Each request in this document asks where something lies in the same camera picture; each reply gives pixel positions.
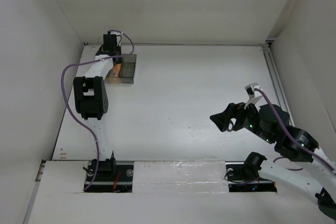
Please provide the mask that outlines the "black handled scissors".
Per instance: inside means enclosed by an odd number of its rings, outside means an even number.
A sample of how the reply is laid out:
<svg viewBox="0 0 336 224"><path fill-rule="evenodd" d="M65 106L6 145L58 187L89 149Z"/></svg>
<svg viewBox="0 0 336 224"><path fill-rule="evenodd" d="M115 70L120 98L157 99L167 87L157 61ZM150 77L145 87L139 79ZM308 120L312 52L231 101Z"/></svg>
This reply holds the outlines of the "black handled scissors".
<svg viewBox="0 0 336 224"><path fill-rule="evenodd" d="M230 120L229 124L228 124L227 131L231 132L233 129L234 129L234 123L232 122L232 120Z"/></svg>

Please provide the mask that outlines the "orange capped grey highlighter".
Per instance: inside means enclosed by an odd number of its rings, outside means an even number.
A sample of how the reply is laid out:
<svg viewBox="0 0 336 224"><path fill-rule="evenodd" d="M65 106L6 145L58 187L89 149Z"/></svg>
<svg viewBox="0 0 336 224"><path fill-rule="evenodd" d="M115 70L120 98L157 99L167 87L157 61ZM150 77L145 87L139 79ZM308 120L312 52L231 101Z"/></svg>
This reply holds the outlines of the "orange capped grey highlighter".
<svg viewBox="0 0 336 224"><path fill-rule="evenodd" d="M112 68L112 74L113 74L114 77L118 77L118 76L119 76L119 73L120 73L120 71L121 71L121 69L120 69L120 70L117 69L117 64L118 64L118 63L114 64L114 66L113 66L113 68Z"/></svg>

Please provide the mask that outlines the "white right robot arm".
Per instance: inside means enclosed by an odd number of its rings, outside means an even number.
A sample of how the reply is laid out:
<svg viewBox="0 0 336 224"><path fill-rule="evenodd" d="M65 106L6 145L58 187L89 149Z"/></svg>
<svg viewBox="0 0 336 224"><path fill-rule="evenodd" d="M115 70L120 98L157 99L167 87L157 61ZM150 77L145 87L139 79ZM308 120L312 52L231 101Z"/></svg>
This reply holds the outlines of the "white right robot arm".
<svg viewBox="0 0 336 224"><path fill-rule="evenodd" d="M240 186L255 180L282 183L309 198L327 217L335 219L335 165L319 156L318 142L306 131L289 124L289 114L279 106L265 104L256 108L253 103L230 103L210 120L221 132L247 129L268 144L276 153L305 170L304 177L251 152L237 169L226 173L231 183Z"/></svg>

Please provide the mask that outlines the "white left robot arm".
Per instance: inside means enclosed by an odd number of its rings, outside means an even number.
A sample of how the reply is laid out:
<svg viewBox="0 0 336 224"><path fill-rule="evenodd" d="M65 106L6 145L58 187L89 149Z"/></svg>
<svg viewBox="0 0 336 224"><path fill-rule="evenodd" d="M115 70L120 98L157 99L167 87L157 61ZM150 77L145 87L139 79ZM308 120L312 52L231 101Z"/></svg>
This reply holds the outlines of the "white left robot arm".
<svg viewBox="0 0 336 224"><path fill-rule="evenodd" d="M84 119L96 145L97 158L92 160L88 174L112 180L117 175L114 153L108 143L103 116L109 108L105 79L113 68L113 59L121 55L122 32L110 30L103 35L103 44L96 52L89 70L81 77L74 78L73 90L75 108Z"/></svg>

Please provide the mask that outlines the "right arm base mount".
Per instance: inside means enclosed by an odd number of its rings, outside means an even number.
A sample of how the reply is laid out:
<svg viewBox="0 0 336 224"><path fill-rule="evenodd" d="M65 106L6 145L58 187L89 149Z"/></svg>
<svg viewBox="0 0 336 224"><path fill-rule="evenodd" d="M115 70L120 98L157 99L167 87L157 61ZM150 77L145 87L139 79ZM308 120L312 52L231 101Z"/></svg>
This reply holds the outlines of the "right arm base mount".
<svg viewBox="0 0 336 224"><path fill-rule="evenodd" d="M276 193L276 184L261 178L261 164L267 159L256 152L251 152L243 162L226 162L224 179L228 182L230 193Z"/></svg>

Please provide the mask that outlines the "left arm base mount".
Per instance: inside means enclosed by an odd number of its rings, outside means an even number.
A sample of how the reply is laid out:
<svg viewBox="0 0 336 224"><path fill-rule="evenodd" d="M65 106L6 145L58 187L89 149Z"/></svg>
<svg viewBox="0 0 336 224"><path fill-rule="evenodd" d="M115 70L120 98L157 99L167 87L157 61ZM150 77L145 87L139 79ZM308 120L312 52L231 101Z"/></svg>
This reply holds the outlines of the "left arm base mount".
<svg viewBox="0 0 336 224"><path fill-rule="evenodd" d="M83 186L86 193L131 193L133 186L134 164L117 164L115 175L107 172L98 172L92 185L85 189L91 182L92 176L87 176Z"/></svg>

